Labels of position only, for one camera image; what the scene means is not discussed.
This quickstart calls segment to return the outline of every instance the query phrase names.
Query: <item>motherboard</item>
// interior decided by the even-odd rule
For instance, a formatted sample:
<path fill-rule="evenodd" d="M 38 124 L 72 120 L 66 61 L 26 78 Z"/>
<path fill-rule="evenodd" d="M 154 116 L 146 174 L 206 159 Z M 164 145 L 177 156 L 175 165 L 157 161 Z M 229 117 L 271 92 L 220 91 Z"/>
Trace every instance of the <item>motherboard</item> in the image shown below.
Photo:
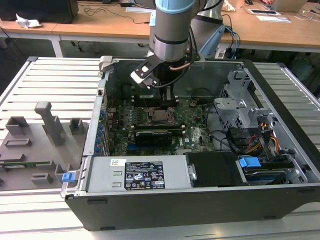
<path fill-rule="evenodd" d="M 183 155 L 214 151 L 205 124 L 207 104 L 180 98 L 176 106 L 135 106 L 109 100 L 107 124 L 111 156 Z"/>

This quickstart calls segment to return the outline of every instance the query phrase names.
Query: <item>green circuit board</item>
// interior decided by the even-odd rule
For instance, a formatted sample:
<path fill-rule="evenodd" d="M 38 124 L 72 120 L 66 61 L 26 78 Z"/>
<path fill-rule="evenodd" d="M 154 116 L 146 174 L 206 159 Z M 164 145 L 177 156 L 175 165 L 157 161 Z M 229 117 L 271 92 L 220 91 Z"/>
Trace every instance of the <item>green circuit board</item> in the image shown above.
<path fill-rule="evenodd" d="M 204 119 L 206 105 L 190 107 L 190 98 L 180 98 L 176 107 L 170 108 L 172 119 L 177 125 L 185 125 L 183 135 L 174 135 L 170 146 L 145 147 L 135 146 L 135 131 L 131 125 L 148 125 L 148 108 L 134 107 L 129 101 L 121 101 L 112 109 L 109 118 L 110 135 L 112 137 L 112 156 L 151 156 L 182 155 L 185 152 L 214 151 L 214 144 L 209 139 Z"/>

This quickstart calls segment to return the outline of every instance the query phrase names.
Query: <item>blue release tab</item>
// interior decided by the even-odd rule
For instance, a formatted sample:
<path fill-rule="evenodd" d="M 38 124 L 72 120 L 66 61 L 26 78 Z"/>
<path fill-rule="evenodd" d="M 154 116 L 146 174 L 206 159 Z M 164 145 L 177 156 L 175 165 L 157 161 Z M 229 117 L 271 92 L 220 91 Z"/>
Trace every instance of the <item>blue release tab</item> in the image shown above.
<path fill-rule="evenodd" d="M 243 157 L 239 160 L 242 168 L 260 168 L 261 163 L 257 157 Z"/>
<path fill-rule="evenodd" d="M 180 14 L 190 9 L 196 0 L 155 0 L 156 7 L 166 14 Z"/>
<path fill-rule="evenodd" d="M 74 183 L 76 181 L 76 173 L 75 172 L 66 172 L 62 175 L 63 183 Z"/>

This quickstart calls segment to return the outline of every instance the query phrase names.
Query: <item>computer case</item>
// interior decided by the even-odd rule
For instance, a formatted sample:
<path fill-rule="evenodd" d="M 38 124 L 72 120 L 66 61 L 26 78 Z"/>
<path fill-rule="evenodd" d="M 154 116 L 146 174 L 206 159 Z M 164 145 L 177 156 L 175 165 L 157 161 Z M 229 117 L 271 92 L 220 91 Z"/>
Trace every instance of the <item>computer case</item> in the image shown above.
<path fill-rule="evenodd" d="M 24 19 L 41 22 L 71 24 L 78 14 L 77 0 L 0 0 L 0 18 L 3 21 Z"/>

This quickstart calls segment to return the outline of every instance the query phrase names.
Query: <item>barcode sticker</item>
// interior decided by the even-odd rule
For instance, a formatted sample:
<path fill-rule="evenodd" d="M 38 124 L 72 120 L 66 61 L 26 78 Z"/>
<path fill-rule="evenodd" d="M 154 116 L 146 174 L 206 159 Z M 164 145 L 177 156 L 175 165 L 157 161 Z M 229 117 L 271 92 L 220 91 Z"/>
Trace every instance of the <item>barcode sticker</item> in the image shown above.
<path fill-rule="evenodd" d="M 111 159 L 110 166 L 123 167 L 127 162 L 127 159 Z"/>

